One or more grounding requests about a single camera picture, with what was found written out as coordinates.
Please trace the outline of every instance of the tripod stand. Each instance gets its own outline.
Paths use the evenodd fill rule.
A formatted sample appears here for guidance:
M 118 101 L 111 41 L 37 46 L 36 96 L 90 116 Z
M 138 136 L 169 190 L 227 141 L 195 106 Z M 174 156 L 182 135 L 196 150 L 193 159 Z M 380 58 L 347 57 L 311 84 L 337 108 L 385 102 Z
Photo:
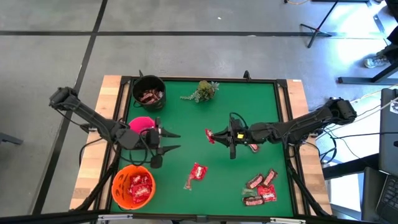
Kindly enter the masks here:
M 305 25 L 305 24 L 300 24 L 300 26 L 304 26 L 304 27 L 306 27 L 306 28 L 309 28 L 309 29 L 311 29 L 311 30 L 314 30 L 314 32 L 313 32 L 313 34 L 312 34 L 312 37 L 311 37 L 311 40 L 310 40 L 310 43 L 309 43 L 308 46 L 307 46 L 308 48 L 311 48 L 312 43 L 313 43 L 313 41 L 315 40 L 315 38 L 317 37 L 318 33 L 325 34 L 327 37 L 331 37 L 331 36 L 332 36 L 331 34 L 328 34 L 327 32 L 322 32 L 322 31 L 320 31 L 320 29 L 321 29 L 321 26 L 323 25 L 323 23 L 326 21 L 326 19 L 327 19 L 328 16 L 330 15 L 330 13 L 331 13 L 331 12 L 334 10 L 334 8 L 336 7 L 336 5 L 337 5 L 338 2 L 339 2 L 339 0 L 336 0 L 336 1 L 335 1 L 335 3 L 333 4 L 333 6 L 330 8 L 328 14 L 325 16 L 325 18 L 323 18 L 321 24 L 319 24 L 318 28 L 310 27 L 310 26 Z

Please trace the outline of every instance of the floor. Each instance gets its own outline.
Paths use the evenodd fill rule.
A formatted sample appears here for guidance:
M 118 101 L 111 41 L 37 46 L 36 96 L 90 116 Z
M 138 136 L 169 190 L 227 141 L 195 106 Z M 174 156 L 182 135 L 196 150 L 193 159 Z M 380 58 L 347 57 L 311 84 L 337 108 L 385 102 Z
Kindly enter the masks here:
M 0 145 L 0 216 L 31 210 L 62 120 L 48 107 L 59 86 L 74 86 L 77 80 L 80 99 L 94 107 L 105 74 L 137 75 L 141 69 L 159 76 L 241 77 L 249 70 L 253 78 L 303 80 L 308 105 L 316 108 L 331 96 L 355 100 L 386 87 L 341 85 L 336 79 L 380 72 L 384 67 L 368 69 L 362 63 L 386 46 L 373 16 L 378 15 L 386 34 L 398 25 L 384 2 L 341 2 L 323 26 L 337 37 L 319 37 L 308 49 L 309 38 L 297 34 L 310 31 L 299 24 L 317 26 L 333 3 L 109 0 L 98 18 L 102 2 L 0 1 L 0 102 L 4 105 L 0 131 L 24 140 L 21 146 Z M 90 37 L 88 32 L 93 30 L 115 33 Z M 239 31 L 268 32 L 268 36 L 133 36 L 118 31 Z M 370 108 L 364 105 L 361 110 Z M 70 125 L 44 213 L 68 210 L 78 151 L 85 142 L 86 134 Z M 319 145 L 322 151 L 328 149 L 327 143 Z M 375 147 L 351 149 L 365 156 Z M 342 149 L 337 159 L 354 157 Z

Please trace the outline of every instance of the computer monitor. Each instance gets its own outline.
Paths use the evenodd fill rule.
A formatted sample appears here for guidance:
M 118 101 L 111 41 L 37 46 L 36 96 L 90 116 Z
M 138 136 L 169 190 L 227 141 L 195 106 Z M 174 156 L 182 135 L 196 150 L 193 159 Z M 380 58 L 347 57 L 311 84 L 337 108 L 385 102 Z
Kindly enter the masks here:
M 398 90 L 381 90 L 381 105 L 398 97 Z M 398 102 L 393 102 L 380 111 L 380 132 L 398 132 Z M 379 168 L 398 177 L 398 134 L 381 134 Z

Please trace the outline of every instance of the black bucket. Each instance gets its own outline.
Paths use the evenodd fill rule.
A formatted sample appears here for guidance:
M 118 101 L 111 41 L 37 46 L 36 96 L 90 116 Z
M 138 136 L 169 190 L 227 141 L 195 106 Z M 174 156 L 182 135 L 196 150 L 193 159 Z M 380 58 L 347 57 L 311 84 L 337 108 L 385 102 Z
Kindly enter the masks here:
M 148 111 L 160 110 L 166 104 L 166 86 L 163 80 L 155 75 L 144 76 L 139 71 L 140 78 L 132 86 L 132 96 L 134 97 L 133 107 L 143 107 Z M 146 90 L 157 90 L 163 92 L 162 97 L 154 103 L 141 103 L 139 99 L 144 96 Z

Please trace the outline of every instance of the orange bucket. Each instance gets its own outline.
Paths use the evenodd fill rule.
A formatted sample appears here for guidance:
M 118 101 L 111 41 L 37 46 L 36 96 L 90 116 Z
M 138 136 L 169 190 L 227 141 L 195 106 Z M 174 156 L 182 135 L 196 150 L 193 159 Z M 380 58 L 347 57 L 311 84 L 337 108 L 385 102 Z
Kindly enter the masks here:
M 152 181 L 152 192 L 149 195 L 149 198 L 140 203 L 132 202 L 132 195 L 127 193 L 127 189 L 130 187 L 130 177 L 132 175 L 137 174 L 149 174 L 150 179 Z M 125 168 L 121 169 L 116 177 L 113 179 L 112 183 L 112 197 L 113 200 L 124 209 L 135 210 L 138 208 L 142 208 L 146 205 L 155 194 L 155 180 L 152 174 L 143 166 L 134 166 L 128 165 Z

